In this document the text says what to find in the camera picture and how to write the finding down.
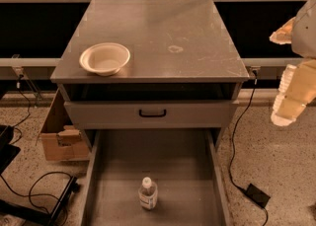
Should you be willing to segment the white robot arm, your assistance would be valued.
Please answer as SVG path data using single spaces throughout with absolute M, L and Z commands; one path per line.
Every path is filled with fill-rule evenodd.
M 296 16 L 273 32 L 270 41 L 291 44 L 303 60 L 284 69 L 271 120 L 274 125 L 288 126 L 316 98 L 316 0 L 308 0 Z

